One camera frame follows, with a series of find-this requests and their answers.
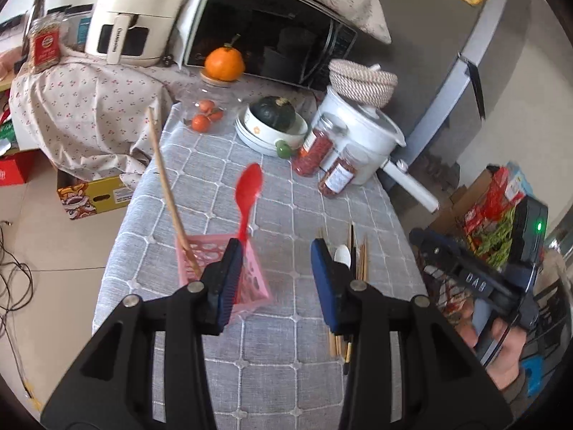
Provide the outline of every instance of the pumpkin stem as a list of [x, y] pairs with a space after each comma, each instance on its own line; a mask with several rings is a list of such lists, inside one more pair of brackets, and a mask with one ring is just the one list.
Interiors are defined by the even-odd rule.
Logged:
[[231, 48], [233, 48], [234, 43], [239, 40], [239, 37], [241, 36], [241, 34], [235, 34], [235, 36], [231, 39], [231, 41], [229, 43], [226, 43], [223, 45], [223, 47], [225, 47], [227, 50], [230, 50]]

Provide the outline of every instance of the pot lid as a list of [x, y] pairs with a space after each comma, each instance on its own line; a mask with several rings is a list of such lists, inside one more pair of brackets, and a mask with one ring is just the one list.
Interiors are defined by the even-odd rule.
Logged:
[[370, 126], [372, 129], [394, 138], [396, 143], [401, 147], [406, 146], [404, 133], [387, 114], [372, 105], [363, 105], [341, 96], [332, 86], [327, 87], [327, 92], [328, 95], [333, 96], [340, 105], [344, 106], [349, 113], [352, 113], [364, 120], [365, 124]]

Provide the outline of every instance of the red spoon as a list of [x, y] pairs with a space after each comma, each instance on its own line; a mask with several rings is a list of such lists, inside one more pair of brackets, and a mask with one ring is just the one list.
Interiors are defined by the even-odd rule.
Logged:
[[237, 233], [237, 239], [243, 243], [247, 242], [247, 225], [251, 208], [253, 208], [257, 197], [263, 187], [263, 172], [257, 163], [252, 163], [243, 171], [237, 182], [235, 190], [235, 201], [241, 212], [241, 225]]

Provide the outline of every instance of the red plastic bag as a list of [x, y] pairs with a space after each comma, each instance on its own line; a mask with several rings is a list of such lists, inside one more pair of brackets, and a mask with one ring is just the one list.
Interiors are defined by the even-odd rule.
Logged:
[[484, 222], [499, 221], [503, 214], [517, 205], [524, 197], [518, 192], [508, 201], [505, 198], [505, 188], [509, 181], [509, 170], [501, 167], [493, 176], [485, 195], [485, 201], [475, 204], [465, 215], [464, 229], [466, 234], [472, 234]]

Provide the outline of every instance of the yellow cardboard box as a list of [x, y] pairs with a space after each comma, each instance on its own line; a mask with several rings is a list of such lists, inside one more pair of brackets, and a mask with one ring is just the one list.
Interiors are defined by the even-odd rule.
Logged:
[[57, 182], [59, 200], [70, 219], [127, 207], [134, 193], [119, 176], [87, 183], [59, 169]]

